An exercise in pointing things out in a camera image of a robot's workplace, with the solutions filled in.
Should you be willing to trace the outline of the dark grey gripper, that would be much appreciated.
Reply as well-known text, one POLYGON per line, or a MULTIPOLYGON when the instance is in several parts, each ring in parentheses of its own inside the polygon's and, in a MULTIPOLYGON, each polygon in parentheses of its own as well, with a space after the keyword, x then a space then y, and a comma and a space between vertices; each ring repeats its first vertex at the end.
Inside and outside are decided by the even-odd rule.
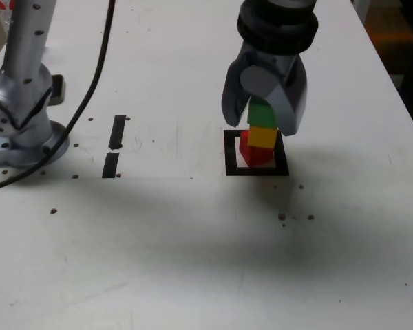
POLYGON ((250 99, 251 105, 270 109, 283 135, 296 134, 307 95, 301 58, 268 54, 249 44, 242 44, 240 53, 247 54, 248 59, 236 58, 230 64, 223 88, 221 108, 226 123, 236 127, 250 99))

